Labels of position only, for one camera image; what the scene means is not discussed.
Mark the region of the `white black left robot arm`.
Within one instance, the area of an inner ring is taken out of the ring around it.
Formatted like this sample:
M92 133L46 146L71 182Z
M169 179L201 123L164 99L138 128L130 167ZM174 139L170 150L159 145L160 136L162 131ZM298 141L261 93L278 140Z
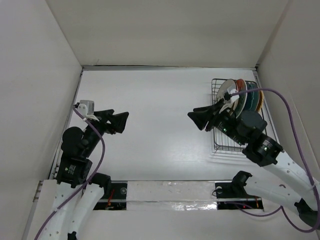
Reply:
M78 239L98 201L112 191L111 177L98 172L106 153L103 135L123 133L129 112L88 111L82 103L72 110L87 126L69 127L62 135L51 213L36 233L36 240Z

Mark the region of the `cream plate with tree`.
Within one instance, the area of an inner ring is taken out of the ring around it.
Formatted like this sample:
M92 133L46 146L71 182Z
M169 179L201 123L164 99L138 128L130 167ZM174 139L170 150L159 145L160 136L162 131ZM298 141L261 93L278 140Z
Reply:
M225 80L218 89L215 96L215 102L218 103L221 99L224 100L225 93L229 93L231 90L236 90L236 82L233 79Z

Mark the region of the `light blue flower plate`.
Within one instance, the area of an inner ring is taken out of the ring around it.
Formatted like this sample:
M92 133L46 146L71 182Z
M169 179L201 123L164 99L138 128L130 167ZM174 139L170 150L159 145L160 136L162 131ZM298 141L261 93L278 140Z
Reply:
M259 104L259 100L260 100L260 91L253 91L252 92L252 105L250 110L251 111L256 111L258 104Z

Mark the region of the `red patterned plate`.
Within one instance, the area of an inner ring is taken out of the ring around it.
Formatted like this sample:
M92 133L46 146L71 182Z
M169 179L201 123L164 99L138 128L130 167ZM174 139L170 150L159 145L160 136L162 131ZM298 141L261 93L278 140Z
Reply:
M237 84L237 87L238 87L238 92L243 92L243 91L246 91L248 89L247 88L247 83L243 79L236 80L236 84ZM241 112L245 108L248 94L245 92L245 93L239 94L238 96L239 96L238 103L237 103L237 106L236 106L236 109L235 109L235 113L236 113L236 117L237 118L240 116Z

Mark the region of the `dark teal scalloped plate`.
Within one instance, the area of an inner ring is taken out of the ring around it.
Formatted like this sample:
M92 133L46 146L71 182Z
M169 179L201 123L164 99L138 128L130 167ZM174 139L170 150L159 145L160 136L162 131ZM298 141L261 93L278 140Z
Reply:
M251 90L251 89L255 89L257 87L255 82L249 82L247 84L247 89ZM254 111L255 110L255 98L256 98L256 91L253 92L248 92L247 93L247 99L246 99L246 103L244 106L244 111Z

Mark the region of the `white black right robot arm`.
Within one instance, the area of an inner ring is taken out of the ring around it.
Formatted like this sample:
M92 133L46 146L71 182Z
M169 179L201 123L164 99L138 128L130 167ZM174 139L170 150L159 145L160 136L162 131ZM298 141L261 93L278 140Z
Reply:
M187 116L201 131L216 128L244 145L242 153L252 163L281 179L287 188L263 182L253 174L239 171L232 179L231 191L237 197L251 195L264 198L295 213L311 228L320 228L320 191L318 181L296 164L283 147L264 134L267 122L255 111L243 111L239 117L219 104L199 107Z

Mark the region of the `orange woven wicker plate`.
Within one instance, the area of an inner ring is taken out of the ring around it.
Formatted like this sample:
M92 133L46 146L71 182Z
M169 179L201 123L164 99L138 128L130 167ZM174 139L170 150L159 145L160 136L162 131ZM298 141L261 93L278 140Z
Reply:
M256 112L259 112L262 109L263 106L263 102L264 102L264 93L262 90L259 91L259 100L258 100L258 104L256 107Z

